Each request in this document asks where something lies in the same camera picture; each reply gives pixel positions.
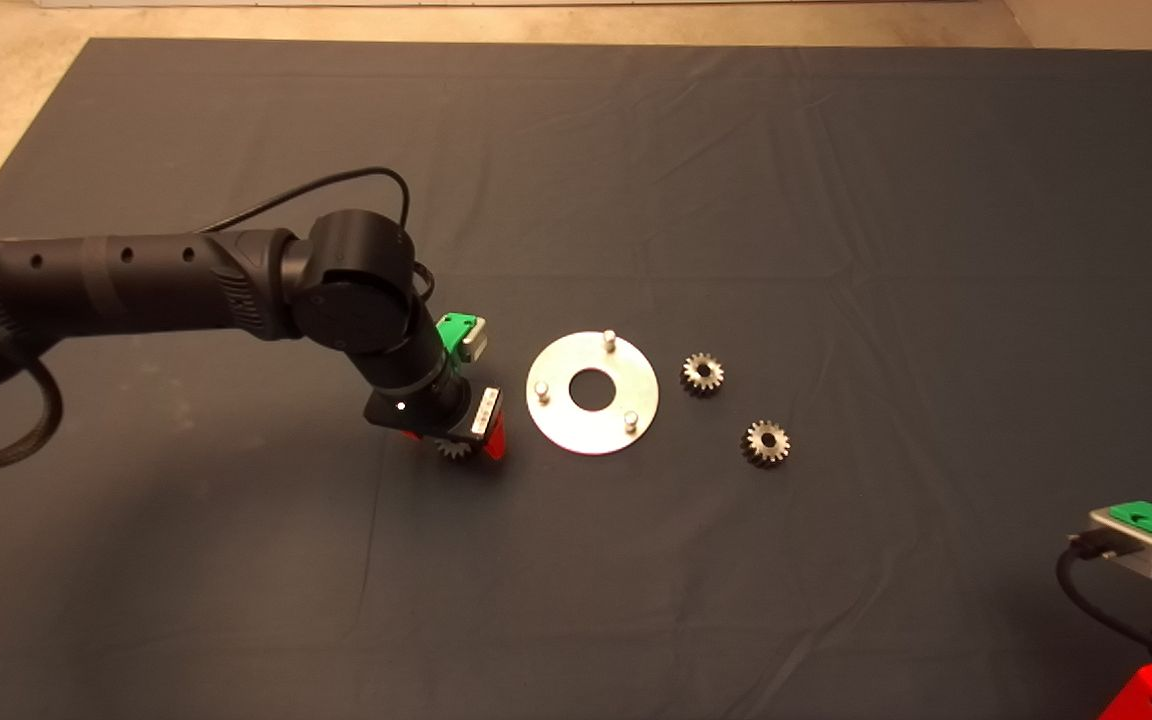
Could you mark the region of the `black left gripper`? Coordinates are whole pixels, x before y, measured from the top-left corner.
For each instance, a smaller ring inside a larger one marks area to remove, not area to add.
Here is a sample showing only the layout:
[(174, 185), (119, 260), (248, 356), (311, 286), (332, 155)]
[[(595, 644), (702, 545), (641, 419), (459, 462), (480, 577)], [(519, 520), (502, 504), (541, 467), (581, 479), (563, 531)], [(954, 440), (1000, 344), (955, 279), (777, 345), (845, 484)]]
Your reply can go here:
[(364, 418), (376, 427), (401, 430), (414, 441), (435, 447), (447, 441), (482, 444), (494, 461), (506, 455), (503, 400), (497, 387), (439, 386), (410, 395), (372, 391)]

